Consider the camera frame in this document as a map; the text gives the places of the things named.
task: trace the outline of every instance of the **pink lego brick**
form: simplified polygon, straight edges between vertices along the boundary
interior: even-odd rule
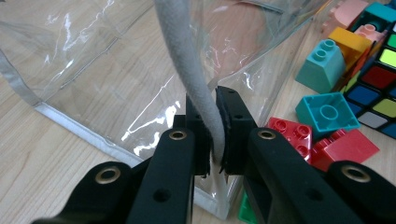
[[[330,10],[330,18],[322,25],[322,38],[327,38],[337,26],[347,29],[368,5],[361,0],[340,1]]]
[[[266,127],[282,133],[297,152],[308,163],[310,162],[312,144],[312,128],[310,126],[285,119],[270,118]]]
[[[379,33],[375,30],[375,26],[372,24],[365,24],[359,27],[354,33],[366,37],[372,42],[378,42],[386,35],[387,32],[384,31],[384,33]]]
[[[359,130],[347,133],[341,129],[313,146],[311,165],[326,172],[334,161],[362,163],[378,151],[379,148]]]

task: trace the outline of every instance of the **wooden table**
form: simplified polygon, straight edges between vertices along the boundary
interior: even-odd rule
[[[294,107],[314,94],[294,81],[306,55],[319,41],[324,10],[310,24],[272,115],[297,120]],[[396,184],[396,141],[365,126],[361,131],[381,150],[364,164]],[[78,181],[96,164],[113,158],[89,145],[26,104],[0,76],[0,223],[29,223],[62,210]],[[241,223],[237,202],[225,221],[194,206],[193,223]]]

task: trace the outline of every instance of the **rubik's cube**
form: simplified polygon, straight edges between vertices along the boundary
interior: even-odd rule
[[[378,52],[342,89],[359,122],[396,138],[396,24]]]

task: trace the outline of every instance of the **metal grommet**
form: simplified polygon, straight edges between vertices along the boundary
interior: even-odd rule
[[[371,181],[371,177],[361,168],[358,168],[356,166],[345,165],[341,168],[341,171],[346,177],[357,182],[368,183]]]
[[[121,175],[117,166],[110,166],[102,169],[95,177],[98,184],[110,184],[116,181]]]
[[[173,140],[182,140],[187,137],[187,134],[183,131],[174,131],[169,133],[169,137]]]
[[[267,139],[267,140],[276,138],[276,135],[270,131],[259,131],[258,136],[262,139]]]

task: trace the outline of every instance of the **clear plastic bag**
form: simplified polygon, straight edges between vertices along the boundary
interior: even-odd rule
[[[298,49],[281,43],[327,2],[192,0],[207,82],[239,91],[262,125]],[[151,1],[0,2],[0,72],[36,110],[131,166],[185,112]],[[225,218],[210,179],[195,183],[195,202]],[[229,201],[239,185],[230,179]]]

